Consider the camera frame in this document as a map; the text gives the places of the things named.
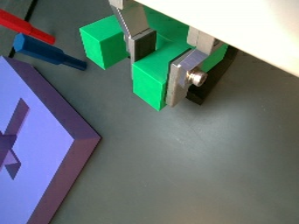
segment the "white panel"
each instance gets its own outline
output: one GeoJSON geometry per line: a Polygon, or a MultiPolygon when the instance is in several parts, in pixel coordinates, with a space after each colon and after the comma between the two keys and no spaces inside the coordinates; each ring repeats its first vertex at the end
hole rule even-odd
{"type": "Polygon", "coordinates": [[[299,76],[298,0],[136,0],[299,76]]]}

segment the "cross-shaped slot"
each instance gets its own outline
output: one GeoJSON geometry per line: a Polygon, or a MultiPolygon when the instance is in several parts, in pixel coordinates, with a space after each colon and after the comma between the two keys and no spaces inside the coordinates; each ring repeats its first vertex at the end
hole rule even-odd
{"type": "Polygon", "coordinates": [[[3,167],[6,167],[12,179],[15,179],[16,173],[19,172],[19,169],[22,167],[22,162],[15,155],[14,146],[18,134],[24,125],[24,119],[28,115],[28,111],[30,107],[26,104],[24,100],[20,99],[4,134],[0,131],[0,171],[3,170],[3,167]]]}

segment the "purple board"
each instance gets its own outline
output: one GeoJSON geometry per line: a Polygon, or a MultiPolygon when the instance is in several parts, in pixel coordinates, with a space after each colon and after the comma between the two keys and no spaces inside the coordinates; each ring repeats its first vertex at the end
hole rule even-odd
{"type": "Polygon", "coordinates": [[[100,136],[36,72],[0,57],[0,223],[48,223],[100,136]]]}

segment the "red stick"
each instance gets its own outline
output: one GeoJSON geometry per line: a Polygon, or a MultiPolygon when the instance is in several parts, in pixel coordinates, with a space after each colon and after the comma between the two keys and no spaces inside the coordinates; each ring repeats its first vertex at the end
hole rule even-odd
{"type": "Polygon", "coordinates": [[[38,38],[39,40],[47,42],[48,44],[55,43],[55,37],[48,33],[40,31],[32,25],[22,20],[19,17],[8,13],[7,11],[0,9],[0,25],[12,29],[16,32],[22,32],[23,34],[38,38]]]}

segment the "blue peg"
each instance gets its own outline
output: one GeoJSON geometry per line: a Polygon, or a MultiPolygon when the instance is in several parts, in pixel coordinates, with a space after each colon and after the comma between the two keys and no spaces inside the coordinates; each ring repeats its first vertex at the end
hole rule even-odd
{"type": "Polygon", "coordinates": [[[72,58],[63,50],[39,39],[32,38],[23,33],[15,36],[14,49],[18,53],[23,53],[39,60],[44,60],[54,65],[63,64],[70,67],[75,67],[84,71],[87,69],[87,62],[72,58]]]}

